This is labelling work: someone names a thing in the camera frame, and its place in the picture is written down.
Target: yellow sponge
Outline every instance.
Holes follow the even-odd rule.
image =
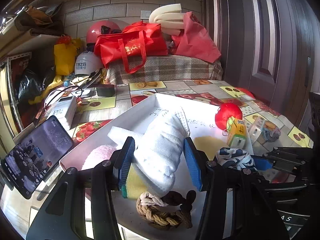
[[[130,167],[125,186],[128,199],[137,200],[140,197],[141,193],[143,193],[144,191],[148,191],[146,184],[138,176],[133,165],[131,165]]]
[[[222,147],[229,147],[226,142],[212,136],[196,137],[193,139],[193,143],[197,150],[205,152],[210,161]]]

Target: red gift bag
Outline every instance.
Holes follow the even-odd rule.
[[[192,12],[183,17],[184,32],[179,36],[172,35],[173,48],[171,54],[194,57],[210,63],[215,62],[221,53],[207,30],[198,22]]]
[[[94,53],[101,57],[105,67],[117,59],[122,59],[124,69],[132,74],[144,66],[147,56],[167,56],[168,49],[161,33],[160,24],[143,21],[127,26],[122,33],[98,36]],[[129,69],[129,56],[142,56],[142,64]]]

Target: plastic package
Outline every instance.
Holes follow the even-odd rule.
[[[266,122],[266,120],[263,117],[258,116],[257,119],[254,121],[253,125],[251,126],[251,128],[249,130],[249,137],[250,137],[252,144],[260,136],[265,122]]]
[[[230,148],[243,149],[246,140],[246,126],[243,120],[235,118],[231,124],[227,144]]]

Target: smartphone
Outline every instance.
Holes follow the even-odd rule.
[[[73,147],[73,140],[52,115],[22,139],[0,162],[10,182],[30,199],[43,177]]]

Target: brown braided rope toy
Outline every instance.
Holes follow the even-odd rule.
[[[137,199],[137,212],[140,217],[145,220],[148,225],[160,229],[169,230],[177,228],[180,224],[184,224],[185,228],[192,228],[191,214],[192,203],[196,199],[196,192],[190,190],[184,198],[176,191],[169,191],[162,198],[156,197],[149,192],[144,192]],[[178,206],[180,210],[168,213],[162,212],[160,206]]]

